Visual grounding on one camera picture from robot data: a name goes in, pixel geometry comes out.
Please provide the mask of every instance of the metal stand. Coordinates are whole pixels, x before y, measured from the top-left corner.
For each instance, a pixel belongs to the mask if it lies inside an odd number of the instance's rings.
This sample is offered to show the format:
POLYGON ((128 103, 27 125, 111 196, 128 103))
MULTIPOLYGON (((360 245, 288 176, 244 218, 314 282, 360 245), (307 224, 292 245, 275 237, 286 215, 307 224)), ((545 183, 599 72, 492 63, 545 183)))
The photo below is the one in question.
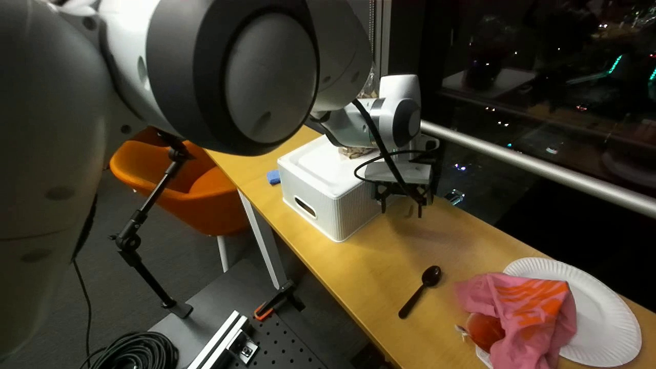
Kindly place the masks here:
POLYGON ((173 159, 166 168, 165 176, 156 185, 156 188, 148 195, 143 205, 133 214, 133 218, 128 221, 128 225, 122 229, 119 236, 114 236, 116 244, 122 248, 123 261, 133 266, 143 280, 159 293, 163 299, 163 308, 170 309, 175 315, 186 319, 194 312, 188 304, 176 304, 169 297, 169 293, 163 289, 163 284, 154 279, 154 275, 143 266, 142 257, 137 254, 137 248, 142 244, 139 228, 148 219, 150 206, 159 200, 160 193, 166 188, 166 185, 179 175, 181 166, 188 157, 188 151, 185 149, 182 142, 175 136, 169 136, 165 132, 159 133, 163 142, 170 146, 169 157, 173 159))

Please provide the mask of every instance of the robotic arm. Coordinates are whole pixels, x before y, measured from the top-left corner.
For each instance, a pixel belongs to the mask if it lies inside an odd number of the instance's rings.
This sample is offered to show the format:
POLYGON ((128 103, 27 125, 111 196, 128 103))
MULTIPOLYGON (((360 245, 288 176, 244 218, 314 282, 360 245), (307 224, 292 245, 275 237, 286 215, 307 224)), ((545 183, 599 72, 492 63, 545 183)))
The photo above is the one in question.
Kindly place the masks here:
MULTIPOLYGON (((0 361, 47 315, 92 206, 118 97, 163 132, 263 153, 312 111, 335 113, 326 126, 360 129, 343 108, 372 70, 345 0, 2 0, 0 49, 0 361)), ((393 106, 418 132, 417 106, 393 106)))

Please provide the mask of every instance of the orange chair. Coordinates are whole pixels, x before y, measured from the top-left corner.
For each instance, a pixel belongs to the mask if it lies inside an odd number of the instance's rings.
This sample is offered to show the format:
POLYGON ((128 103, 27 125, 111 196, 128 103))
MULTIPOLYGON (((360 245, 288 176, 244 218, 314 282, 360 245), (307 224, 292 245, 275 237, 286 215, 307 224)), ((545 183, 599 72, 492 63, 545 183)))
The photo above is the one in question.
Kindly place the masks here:
POLYGON ((235 183, 204 151, 204 147, 181 142, 165 132, 148 126, 125 140, 110 159, 110 169, 118 180, 148 196, 128 228, 119 236, 122 250, 128 245, 139 224, 145 221, 150 203, 159 203, 186 225, 202 234, 215 236, 224 272, 230 266, 230 248, 249 237, 249 219, 235 183))

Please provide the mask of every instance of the white plate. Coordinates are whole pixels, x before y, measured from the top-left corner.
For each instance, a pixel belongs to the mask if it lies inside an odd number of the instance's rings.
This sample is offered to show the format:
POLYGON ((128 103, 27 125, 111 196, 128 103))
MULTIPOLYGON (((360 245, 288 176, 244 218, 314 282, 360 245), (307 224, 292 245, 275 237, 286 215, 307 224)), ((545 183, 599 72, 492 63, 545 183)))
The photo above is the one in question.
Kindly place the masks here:
POLYGON ((633 361, 640 353, 643 331, 633 312, 593 275, 554 258, 519 258, 504 272, 570 282, 577 304, 577 334, 560 350, 562 357, 593 366, 617 366, 633 361))

